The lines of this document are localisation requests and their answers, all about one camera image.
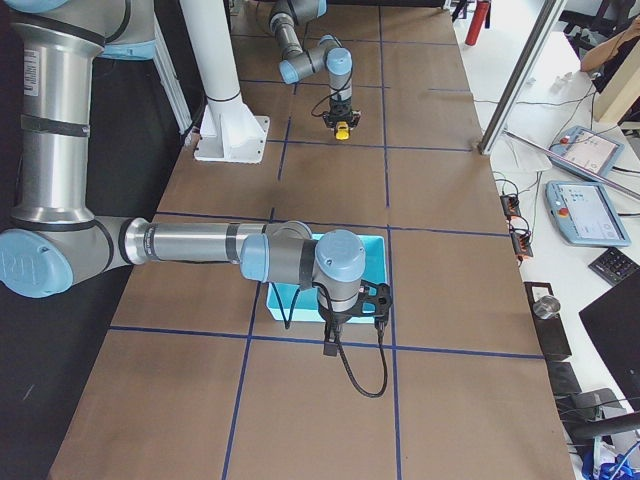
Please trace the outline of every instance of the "yellow object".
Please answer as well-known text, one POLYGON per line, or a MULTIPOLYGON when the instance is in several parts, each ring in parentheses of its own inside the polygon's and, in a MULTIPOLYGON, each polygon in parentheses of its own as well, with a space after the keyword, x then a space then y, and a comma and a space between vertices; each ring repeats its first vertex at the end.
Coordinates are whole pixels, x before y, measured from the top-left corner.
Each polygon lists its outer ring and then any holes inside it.
POLYGON ((336 140, 349 140, 349 125, 347 125, 347 122, 338 122, 335 133, 336 140))

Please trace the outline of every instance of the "blue tray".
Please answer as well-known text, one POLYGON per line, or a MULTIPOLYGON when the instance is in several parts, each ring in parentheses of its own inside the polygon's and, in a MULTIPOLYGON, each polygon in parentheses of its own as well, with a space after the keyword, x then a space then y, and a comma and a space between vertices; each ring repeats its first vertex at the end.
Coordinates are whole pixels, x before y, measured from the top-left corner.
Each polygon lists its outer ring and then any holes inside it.
MULTIPOLYGON (((318 240, 322 235, 313 235, 318 240)), ((372 283, 388 283, 387 281, 387 265, 385 262, 384 238, 373 235, 358 235, 364 244, 366 254, 366 263, 363 278, 372 283)), ((284 313, 289 317, 289 309, 291 301, 298 289, 297 285, 286 283, 276 283, 278 293, 282 299, 284 313)), ((293 311, 294 322, 324 322, 318 313, 318 292, 317 288, 311 288, 300 292, 293 311)), ((278 306, 278 299, 273 291, 273 287, 269 285, 267 293, 267 308, 271 312, 274 319, 282 321, 282 312, 278 306)), ((353 323, 373 323, 373 317, 353 317, 349 322, 353 323)))

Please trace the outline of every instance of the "tablet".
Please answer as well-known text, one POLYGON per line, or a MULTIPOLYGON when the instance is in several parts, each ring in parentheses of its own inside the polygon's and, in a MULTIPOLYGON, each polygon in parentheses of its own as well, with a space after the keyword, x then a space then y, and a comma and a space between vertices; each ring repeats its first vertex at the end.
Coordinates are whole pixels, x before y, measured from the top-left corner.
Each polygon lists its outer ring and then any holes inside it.
MULTIPOLYGON (((601 177, 609 173, 613 165, 622 154, 624 145, 610 138, 605 138, 585 127, 573 127, 567 130, 560 143, 549 147, 553 153, 557 153, 567 162, 579 165, 601 177)), ((586 177, 583 172, 571 169, 567 170, 580 177, 586 177)))
POLYGON ((631 244, 604 186, 598 182, 549 182, 546 199, 562 236, 573 245, 631 244))

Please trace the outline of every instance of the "metal pole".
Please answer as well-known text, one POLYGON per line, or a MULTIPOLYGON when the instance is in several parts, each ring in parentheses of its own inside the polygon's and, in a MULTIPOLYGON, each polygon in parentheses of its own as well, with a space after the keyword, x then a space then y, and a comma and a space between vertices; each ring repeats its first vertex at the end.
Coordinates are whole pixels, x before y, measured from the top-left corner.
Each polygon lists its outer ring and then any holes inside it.
POLYGON ((568 162, 564 157, 558 155, 555 152, 552 152, 551 150, 547 150, 544 147, 541 147, 540 145, 533 143, 530 140, 527 140, 526 138, 522 138, 518 135, 516 135, 515 133, 511 133, 508 130, 504 131, 504 134, 508 137, 511 137, 515 140, 518 140, 526 145, 529 145, 530 147, 533 147, 535 149, 540 150, 541 152, 543 152, 545 155, 547 155, 547 157, 549 157, 549 160, 551 160, 551 163, 553 163, 555 166, 560 167, 564 170, 567 170, 569 173, 573 173, 575 175, 575 173, 571 170, 569 170, 567 167, 571 167, 571 169, 573 170, 578 170, 580 173, 582 173, 582 176, 584 178, 587 178, 588 180, 592 180, 592 181, 596 181, 596 182, 600 182, 600 183, 604 183, 605 185, 618 190, 621 193, 624 193, 625 195, 630 196, 631 198, 635 199, 635 200, 640 200, 640 194, 634 192, 633 190, 629 190, 626 187, 623 187, 622 185, 620 185, 619 183, 616 182, 612 182, 611 180, 609 180, 608 178, 604 178, 600 175, 598 175, 597 173, 593 173, 591 170, 587 170, 586 168, 580 166, 580 165, 576 165, 575 163, 571 163, 568 162))
POLYGON ((522 49, 520 58, 513 69, 511 78, 509 78, 509 82, 507 82, 507 86, 502 93, 496 111, 489 121, 487 131, 478 146, 478 149, 483 155, 491 154, 491 150, 493 150, 493 146, 502 133, 504 124, 520 94, 520 90, 522 90, 522 86, 529 77, 536 60, 538 60, 544 43, 549 36, 549 32, 558 21, 565 3, 566 0, 545 0, 540 10, 540 15, 538 15, 538 19, 531 30, 531 35, 529 35, 529 39, 522 49))

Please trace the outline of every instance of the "computer monitor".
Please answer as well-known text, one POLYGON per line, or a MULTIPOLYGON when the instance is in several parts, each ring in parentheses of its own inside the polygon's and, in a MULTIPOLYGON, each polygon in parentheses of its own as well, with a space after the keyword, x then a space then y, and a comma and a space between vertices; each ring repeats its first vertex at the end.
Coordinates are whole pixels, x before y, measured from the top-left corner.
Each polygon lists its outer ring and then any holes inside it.
POLYGON ((640 271, 584 308, 580 318, 622 393, 640 411, 640 271))

